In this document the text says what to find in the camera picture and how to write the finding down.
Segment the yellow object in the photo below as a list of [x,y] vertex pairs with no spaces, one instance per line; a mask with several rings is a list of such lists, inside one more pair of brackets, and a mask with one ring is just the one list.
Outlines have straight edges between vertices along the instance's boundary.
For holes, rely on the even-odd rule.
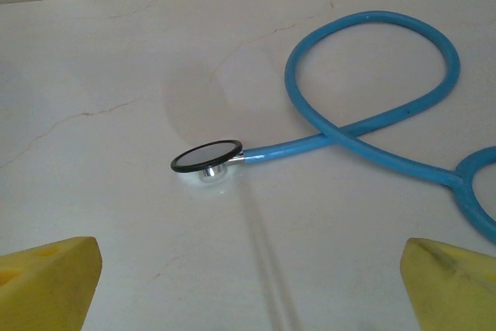
[[92,237],[0,257],[0,331],[80,331],[101,271]]
[[496,330],[496,258],[410,239],[401,276],[422,331]]

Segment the blue rubber tube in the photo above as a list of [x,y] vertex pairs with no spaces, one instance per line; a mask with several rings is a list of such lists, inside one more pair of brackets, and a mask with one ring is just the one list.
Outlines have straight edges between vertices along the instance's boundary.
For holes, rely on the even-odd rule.
[[[430,40],[444,57],[446,76],[436,88],[416,100],[338,128],[312,108],[301,94],[296,78],[298,63],[314,45],[325,37],[347,27],[371,22],[403,26]],[[450,171],[400,157],[357,139],[358,136],[365,133],[390,126],[433,107],[453,90],[459,76],[460,59],[454,45],[440,31],[422,21],[399,13],[385,11],[361,12],[338,19],[307,35],[291,52],[284,72],[286,90],[291,102],[300,114],[320,131],[320,134],[287,143],[245,150],[246,162],[271,160],[338,143],[346,149],[393,171],[452,188],[456,203],[463,215],[480,233],[496,243],[496,222],[481,208],[472,187],[475,173],[482,167],[496,162],[496,147],[471,154],[460,163],[455,171]]]

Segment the marble surface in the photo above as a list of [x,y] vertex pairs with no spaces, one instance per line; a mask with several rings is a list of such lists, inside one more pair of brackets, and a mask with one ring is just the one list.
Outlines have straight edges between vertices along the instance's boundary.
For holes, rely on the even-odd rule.
[[[496,144],[494,0],[56,0],[0,6],[0,254],[95,236],[104,269],[84,331],[418,330],[399,273],[413,236],[496,255],[449,190],[338,147],[229,171],[205,187],[178,153],[314,133],[284,63],[329,21],[368,9],[422,19],[456,45],[454,92],[372,144],[454,168]],[[318,45],[308,100],[344,125],[443,76],[423,38],[361,26]],[[496,216],[496,169],[475,188]]]

